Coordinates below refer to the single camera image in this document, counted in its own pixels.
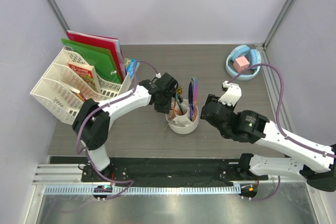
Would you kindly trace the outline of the teal spoon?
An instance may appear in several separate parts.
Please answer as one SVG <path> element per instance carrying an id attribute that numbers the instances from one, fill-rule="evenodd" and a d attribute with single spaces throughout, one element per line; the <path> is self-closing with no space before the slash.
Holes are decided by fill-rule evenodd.
<path id="1" fill-rule="evenodd" d="M 181 115 L 183 115 L 184 111 L 183 111 L 183 107 L 182 107 L 182 104 L 181 104 L 181 101 L 180 101 L 180 95 L 178 95 L 177 93 L 175 94 L 175 101 L 176 101 L 176 103 L 179 107 Z"/>

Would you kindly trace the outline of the gold spoon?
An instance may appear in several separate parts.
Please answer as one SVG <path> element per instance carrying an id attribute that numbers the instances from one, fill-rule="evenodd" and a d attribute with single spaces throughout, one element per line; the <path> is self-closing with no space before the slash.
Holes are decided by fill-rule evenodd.
<path id="1" fill-rule="evenodd" d="M 178 95 L 182 95 L 182 93 L 183 93 L 183 89 L 182 89 L 181 86 L 178 86 L 178 87 L 177 87 L 177 89 L 176 89 L 176 93 L 177 93 Z"/>

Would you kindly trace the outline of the orange chopstick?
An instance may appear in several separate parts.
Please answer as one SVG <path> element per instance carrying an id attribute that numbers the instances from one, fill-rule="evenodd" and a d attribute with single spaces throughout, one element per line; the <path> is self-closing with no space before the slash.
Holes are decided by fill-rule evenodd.
<path id="1" fill-rule="evenodd" d="M 172 121 L 177 115 L 179 115 L 179 110 L 178 110 L 178 106 L 176 105 L 176 102 L 173 103 L 172 107 L 171 107 L 171 115 L 169 117 L 169 120 Z"/>

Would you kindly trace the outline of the blue metallic knife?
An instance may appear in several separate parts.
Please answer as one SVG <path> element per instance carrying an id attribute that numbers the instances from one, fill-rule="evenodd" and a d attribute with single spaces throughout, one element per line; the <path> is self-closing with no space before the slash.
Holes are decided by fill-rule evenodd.
<path id="1" fill-rule="evenodd" d="M 193 116 L 194 116 L 194 77 L 191 77 L 191 81 L 188 86 L 188 104 L 190 108 L 190 119 L 193 122 Z"/>

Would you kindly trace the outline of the white round divided container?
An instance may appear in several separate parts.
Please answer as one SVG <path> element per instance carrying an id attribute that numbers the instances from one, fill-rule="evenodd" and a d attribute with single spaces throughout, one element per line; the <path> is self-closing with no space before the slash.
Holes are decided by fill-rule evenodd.
<path id="1" fill-rule="evenodd" d="M 179 122 L 183 125 L 185 125 L 185 127 L 179 127 L 179 126 L 175 126 L 175 125 L 168 125 L 168 127 L 175 133 L 180 134 L 180 135 L 186 135 L 186 134 L 190 134 L 192 132 L 194 132 L 196 130 L 196 128 L 198 127 L 199 124 L 199 111 L 198 111 L 198 107 L 196 107 L 196 119 L 194 122 L 191 121 L 190 119 L 190 108 L 189 108 L 189 104 L 188 104 L 188 99 L 184 99 L 182 104 L 185 104 L 188 107 L 188 112 L 187 115 L 184 116 L 176 116 L 173 121 Z M 165 119 L 166 121 L 169 120 L 169 117 L 171 115 L 171 110 L 169 112 L 169 114 L 165 115 Z"/>

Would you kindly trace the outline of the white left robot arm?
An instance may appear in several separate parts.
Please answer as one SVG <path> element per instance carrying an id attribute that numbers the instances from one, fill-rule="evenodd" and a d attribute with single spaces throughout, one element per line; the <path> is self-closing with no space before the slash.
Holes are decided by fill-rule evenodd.
<path id="1" fill-rule="evenodd" d="M 112 174 L 110 158 L 105 142 L 113 122 L 119 117 L 140 107 L 154 105 L 156 112 L 168 114 L 178 81 L 170 74 L 157 75 L 153 80 L 140 81 L 133 89 L 112 99 L 84 102 L 72 124 L 77 139 L 87 151 L 88 160 L 94 167 L 93 174 L 105 182 Z"/>

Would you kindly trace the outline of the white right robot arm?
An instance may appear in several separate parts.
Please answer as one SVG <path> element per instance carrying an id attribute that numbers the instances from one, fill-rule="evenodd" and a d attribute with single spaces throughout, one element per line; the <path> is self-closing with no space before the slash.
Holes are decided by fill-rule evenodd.
<path id="1" fill-rule="evenodd" d="M 335 145 L 317 144 L 284 130 L 257 112 L 235 113 L 234 109 L 234 103 L 209 94 L 200 118 L 216 128 L 223 138 L 265 146 L 286 155 L 285 158 L 269 159 L 243 154 L 243 162 L 237 166 L 239 177 L 298 176 L 315 189 L 335 191 Z"/>

